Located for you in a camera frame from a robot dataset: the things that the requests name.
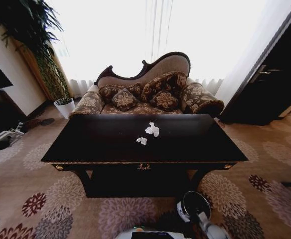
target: white flower pot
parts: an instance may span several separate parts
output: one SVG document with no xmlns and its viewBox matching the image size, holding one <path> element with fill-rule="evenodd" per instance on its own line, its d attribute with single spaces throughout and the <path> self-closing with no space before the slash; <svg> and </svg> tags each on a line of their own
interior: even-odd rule
<svg viewBox="0 0 291 239">
<path fill-rule="evenodd" d="M 65 105 L 58 105 L 58 104 L 56 104 L 56 102 L 54 102 L 54 105 L 62 113 L 62 115 L 65 117 L 65 119 L 68 119 L 69 114 L 75 108 L 75 103 L 74 103 L 74 100 L 72 98 L 71 98 L 71 102 L 69 102 Z"/>
</svg>

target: patterned rug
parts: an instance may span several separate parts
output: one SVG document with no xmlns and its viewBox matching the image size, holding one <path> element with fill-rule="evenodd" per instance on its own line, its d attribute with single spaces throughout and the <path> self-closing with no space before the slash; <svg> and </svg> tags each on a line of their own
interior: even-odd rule
<svg viewBox="0 0 291 239">
<path fill-rule="evenodd" d="M 185 230 L 174 198 L 86 198 L 74 174 L 41 163 L 67 123 L 54 106 L 37 119 L 46 118 L 55 121 L 0 152 L 0 239 L 112 239 L 134 225 Z M 291 113 L 268 126 L 218 123 L 249 161 L 204 177 L 212 221 L 234 239 L 291 238 L 291 188 L 281 184 L 291 181 Z"/>
</svg>

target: door handle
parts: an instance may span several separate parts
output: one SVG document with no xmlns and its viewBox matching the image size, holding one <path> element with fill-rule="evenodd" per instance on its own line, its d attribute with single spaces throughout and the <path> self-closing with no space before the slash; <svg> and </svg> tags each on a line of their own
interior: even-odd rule
<svg viewBox="0 0 291 239">
<path fill-rule="evenodd" d="M 268 69 L 268 70 L 265 70 L 265 68 L 266 68 L 266 65 L 260 66 L 260 68 L 258 69 L 257 72 L 255 72 L 254 76 L 251 78 L 249 83 L 255 82 L 259 75 L 269 75 L 272 72 L 281 71 L 280 69 Z"/>
<path fill-rule="evenodd" d="M 271 71 L 259 71 L 259 74 L 269 75 Z"/>
</svg>

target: brass drawer handle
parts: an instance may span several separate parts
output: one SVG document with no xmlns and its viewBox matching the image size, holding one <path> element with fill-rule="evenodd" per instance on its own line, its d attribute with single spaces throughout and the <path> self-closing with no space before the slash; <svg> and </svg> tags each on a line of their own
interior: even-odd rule
<svg viewBox="0 0 291 239">
<path fill-rule="evenodd" d="M 150 164 L 149 163 L 147 163 L 146 164 L 146 167 L 143 167 L 143 163 L 141 163 L 140 165 L 139 165 L 139 167 L 137 168 L 137 170 L 150 170 Z"/>
<path fill-rule="evenodd" d="M 225 164 L 224 168 L 225 168 L 225 169 L 232 168 L 232 165 L 231 165 L 231 164 Z"/>
<path fill-rule="evenodd" d="M 56 165 L 56 169 L 63 170 L 64 168 L 62 166 Z"/>
</svg>

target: sheer curtain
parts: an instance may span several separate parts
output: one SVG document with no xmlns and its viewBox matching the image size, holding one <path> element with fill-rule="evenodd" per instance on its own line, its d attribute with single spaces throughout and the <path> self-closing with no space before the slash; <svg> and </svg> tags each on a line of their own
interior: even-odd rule
<svg viewBox="0 0 291 239">
<path fill-rule="evenodd" d="M 256 31 L 265 0 L 49 0 L 64 32 L 56 53 L 75 97 L 109 65 L 136 75 L 170 51 L 186 53 L 190 77 L 213 94 Z"/>
</svg>

